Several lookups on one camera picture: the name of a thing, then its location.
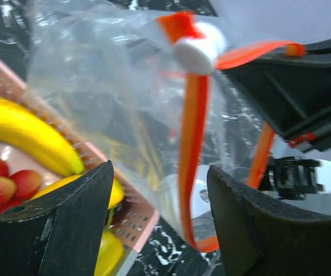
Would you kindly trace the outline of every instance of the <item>yellow pepper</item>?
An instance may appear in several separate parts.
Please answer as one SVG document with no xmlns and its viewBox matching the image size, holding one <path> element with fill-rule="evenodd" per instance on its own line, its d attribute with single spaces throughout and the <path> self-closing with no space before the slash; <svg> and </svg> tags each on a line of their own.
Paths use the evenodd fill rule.
<svg viewBox="0 0 331 276">
<path fill-rule="evenodd" d="M 82 174 L 78 175 L 72 175 L 70 177 L 65 177 L 59 181 L 54 182 L 53 184 L 50 184 L 47 186 L 45 189 L 38 191 L 32 198 L 31 200 L 34 200 L 35 198 L 41 197 L 47 193 L 50 193 L 51 191 L 54 191 L 74 180 L 77 178 L 81 177 Z M 108 209 L 113 208 L 115 205 L 117 205 L 120 201 L 122 201 L 124 198 L 124 190 L 120 182 L 114 178 L 113 181 L 113 188 L 112 188 L 112 193 L 110 196 L 110 201 L 109 201 L 109 206 Z"/>
<path fill-rule="evenodd" d="M 107 276 L 123 256 L 121 241 L 112 232 L 102 234 L 94 276 Z"/>
</svg>

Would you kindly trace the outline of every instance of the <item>black mechanical part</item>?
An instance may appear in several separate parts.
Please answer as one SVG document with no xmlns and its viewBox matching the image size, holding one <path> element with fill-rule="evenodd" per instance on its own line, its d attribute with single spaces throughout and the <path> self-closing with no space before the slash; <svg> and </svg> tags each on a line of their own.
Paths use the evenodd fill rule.
<svg viewBox="0 0 331 276">
<path fill-rule="evenodd" d="M 108 161 L 0 214 L 0 276 L 93 275 L 113 179 Z"/>
<path fill-rule="evenodd" d="M 226 275 L 331 275 L 331 216 L 276 200 L 216 166 L 207 187 Z"/>
<path fill-rule="evenodd" d="M 316 194 L 322 186 L 316 183 L 315 168 L 320 162 L 298 156 L 270 158 L 260 191 L 277 191 L 281 200 L 304 200 L 306 194 Z"/>
<path fill-rule="evenodd" d="M 275 51 L 223 73 L 284 140 L 312 133 L 302 151 L 323 151 L 331 148 L 331 40 L 306 48 L 304 56 Z"/>
</svg>

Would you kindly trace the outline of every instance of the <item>transparent plastic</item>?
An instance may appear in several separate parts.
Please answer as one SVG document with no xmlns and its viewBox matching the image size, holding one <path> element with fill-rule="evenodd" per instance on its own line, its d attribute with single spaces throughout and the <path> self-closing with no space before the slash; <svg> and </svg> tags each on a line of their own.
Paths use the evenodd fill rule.
<svg viewBox="0 0 331 276">
<path fill-rule="evenodd" d="M 177 182 L 185 72 L 161 28 L 140 11 L 104 1 L 36 0 L 29 12 L 30 94 L 99 148 L 183 236 Z M 231 45 L 240 46 L 233 37 Z M 208 166 L 246 181 L 261 127 L 233 84 L 214 73 L 192 195 L 196 240 L 215 234 Z"/>
</svg>

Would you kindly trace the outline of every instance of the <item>orange strap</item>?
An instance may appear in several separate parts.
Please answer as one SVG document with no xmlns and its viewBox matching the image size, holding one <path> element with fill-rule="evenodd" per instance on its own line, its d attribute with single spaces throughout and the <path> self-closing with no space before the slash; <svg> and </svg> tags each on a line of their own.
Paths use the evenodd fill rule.
<svg viewBox="0 0 331 276">
<path fill-rule="evenodd" d="M 204 34 L 194 27 L 191 13 L 182 11 L 169 16 L 159 17 L 157 21 L 167 34 L 171 44 L 174 44 L 182 37 L 193 37 L 195 39 L 205 37 Z M 240 66 L 282 46 L 287 46 L 286 54 L 288 55 L 303 55 L 305 53 L 302 45 L 292 41 L 256 43 L 250 47 L 228 52 L 218 60 L 216 68 L 225 70 Z M 195 241 L 191 220 L 191 195 L 204 139 L 209 77 L 187 74 L 178 173 L 180 213 L 184 236 L 186 241 L 200 252 L 212 252 L 219 248 L 216 235 L 205 240 Z M 274 131 L 265 124 L 253 159 L 252 173 L 248 180 L 248 183 L 254 187 L 258 186 L 262 173 L 265 171 L 273 136 Z"/>
</svg>

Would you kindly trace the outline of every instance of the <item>ziplock bag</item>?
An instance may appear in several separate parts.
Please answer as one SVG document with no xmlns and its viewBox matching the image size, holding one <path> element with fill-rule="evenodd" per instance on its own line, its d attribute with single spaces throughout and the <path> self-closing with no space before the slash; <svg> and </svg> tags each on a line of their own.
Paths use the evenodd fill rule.
<svg viewBox="0 0 331 276">
<path fill-rule="evenodd" d="M 174 57 L 184 37 L 208 39 L 191 14 L 156 19 L 99 2 L 40 0 L 30 7 L 29 94 L 112 160 L 190 245 L 211 252 L 218 241 L 206 188 L 209 165 L 256 186 L 274 134 L 214 71 L 285 45 L 287 53 L 303 50 L 290 41 L 250 46 L 251 35 L 227 28 L 225 46 L 232 51 L 216 62 L 219 52 L 211 47 L 215 68 L 195 74 Z"/>
</svg>

